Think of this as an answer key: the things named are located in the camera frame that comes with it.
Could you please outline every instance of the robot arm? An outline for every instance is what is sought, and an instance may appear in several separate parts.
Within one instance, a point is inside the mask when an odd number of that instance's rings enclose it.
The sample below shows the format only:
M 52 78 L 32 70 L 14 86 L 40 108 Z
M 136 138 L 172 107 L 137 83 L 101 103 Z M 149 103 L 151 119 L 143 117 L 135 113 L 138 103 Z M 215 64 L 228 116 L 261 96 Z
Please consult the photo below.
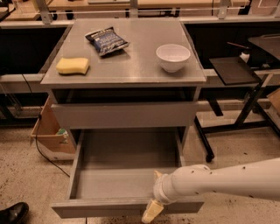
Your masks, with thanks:
M 144 223 L 150 223 L 164 205 L 201 193 L 280 200 L 280 158 L 217 170 L 202 164 L 181 167 L 171 174 L 157 172 L 153 192 L 155 199 L 147 206 Z

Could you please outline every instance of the bowl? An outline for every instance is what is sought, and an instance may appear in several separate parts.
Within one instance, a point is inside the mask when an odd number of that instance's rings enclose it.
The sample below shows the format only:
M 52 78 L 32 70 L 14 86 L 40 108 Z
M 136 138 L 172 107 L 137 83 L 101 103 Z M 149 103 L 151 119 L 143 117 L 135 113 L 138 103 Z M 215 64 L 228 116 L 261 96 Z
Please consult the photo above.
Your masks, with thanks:
M 161 45 L 157 49 L 158 63 L 168 73 L 183 68 L 190 56 L 190 51 L 182 45 Z

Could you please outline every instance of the yellow sponge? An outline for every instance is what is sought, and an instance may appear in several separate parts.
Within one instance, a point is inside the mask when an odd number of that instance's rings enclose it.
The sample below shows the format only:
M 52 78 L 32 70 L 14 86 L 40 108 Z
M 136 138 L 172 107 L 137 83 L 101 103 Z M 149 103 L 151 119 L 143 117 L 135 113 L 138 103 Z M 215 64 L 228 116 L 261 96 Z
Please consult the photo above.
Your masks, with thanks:
M 56 65 L 56 69 L 60 74 L 86 74 L 89 67 L 86 58 L 61 58 Z

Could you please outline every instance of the floor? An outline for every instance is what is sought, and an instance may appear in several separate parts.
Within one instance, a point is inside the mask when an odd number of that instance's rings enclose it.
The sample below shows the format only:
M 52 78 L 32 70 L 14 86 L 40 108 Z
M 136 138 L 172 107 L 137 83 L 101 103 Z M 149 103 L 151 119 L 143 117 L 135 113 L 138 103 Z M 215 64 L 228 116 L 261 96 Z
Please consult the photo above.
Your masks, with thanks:
M 212 112 L 200 112 L 203 125 L 232 122 L 238 111 L 227 111 L 215 118 Z M 259 119 L 252 114 L 249 119 Z M 32 128 L 0 129 L 0 210 L 19 201 L 30 206 L 28 224 L 84 224 L 86 219 L 62 220 L 51 204 L 66 196 L 69 177 L 41 157 L 31 144 Z M 206 164 L 211 169 L 246 164 L 280 157 L 280 139 L 270 128 L 251 129 L 209 135 L 216 158 L 205 162 L 205 151 L 194 127 L 189 129 L 184 156 L 187 165 Z M 70 172 L 72 161 L 57 161 Z M 159 215 L 155 224 L 231 224 L 279 223 L 280 202 L 243 198 L 219 193 L 203 195 L 205 204 L 198 213 Z M 87 218 L 90 224 L 141 223 L 140 216 Z

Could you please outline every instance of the black shoe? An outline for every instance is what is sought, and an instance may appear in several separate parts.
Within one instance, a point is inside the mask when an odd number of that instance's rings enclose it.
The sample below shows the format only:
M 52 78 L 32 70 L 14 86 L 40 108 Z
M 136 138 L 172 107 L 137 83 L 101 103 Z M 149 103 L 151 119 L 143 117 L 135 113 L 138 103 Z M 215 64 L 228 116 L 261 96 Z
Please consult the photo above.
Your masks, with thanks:
M 25 202 L 19 202 L 16 205 L 0 211 L 0 224 L 20 224 L 29 210 Z

